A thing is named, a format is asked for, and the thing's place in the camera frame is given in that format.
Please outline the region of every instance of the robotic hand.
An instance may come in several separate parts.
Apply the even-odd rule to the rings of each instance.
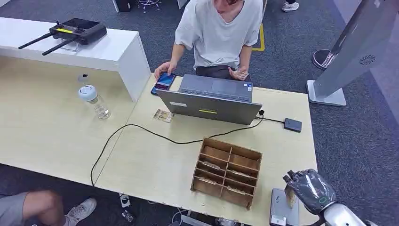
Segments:
[[[283,179],[305,208],[320,217],[312,226],[376,226],[370,221],[366,225],[348,207],[337,203],[334,189],[314,169],[290,170]]]

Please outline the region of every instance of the sneaker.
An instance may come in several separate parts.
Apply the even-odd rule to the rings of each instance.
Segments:
[[[93,198],[86,199],[79,206],[73,207],[67,215],[65,215],[65,226],[76,226],[81,220],[90,216],[96,208],[97,201]]]
[[[298,2],[294,2],[292,4],[288,4],[288,2],[284,3],[283,8],[281,8],[281,10],[283,10],[284,12],[290,12],[290,11],[295,11],[299,8],[299,3]]]

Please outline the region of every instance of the laptop lid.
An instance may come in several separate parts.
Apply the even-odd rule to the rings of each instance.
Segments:
[[[157,90],[159,97],[175,114],[249,125],[262,104],[227,100],[195,94]]]

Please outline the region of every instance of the phone screen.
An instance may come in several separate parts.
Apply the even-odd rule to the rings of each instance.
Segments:
[[[175,74],[170,74],[164,72],[161,74],[160,78],[158,79],[157,83],[155,84],[154,88],[152,89],[151,93],[156,95],[156,89],[164,89],[169,90],[170,85],[172,84],[173,80],[175,79]]]

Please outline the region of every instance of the wooden box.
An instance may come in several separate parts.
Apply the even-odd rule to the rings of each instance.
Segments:
[[[205,138],[191,190],[200,191],[249,210],[259,177],[262,153]]]

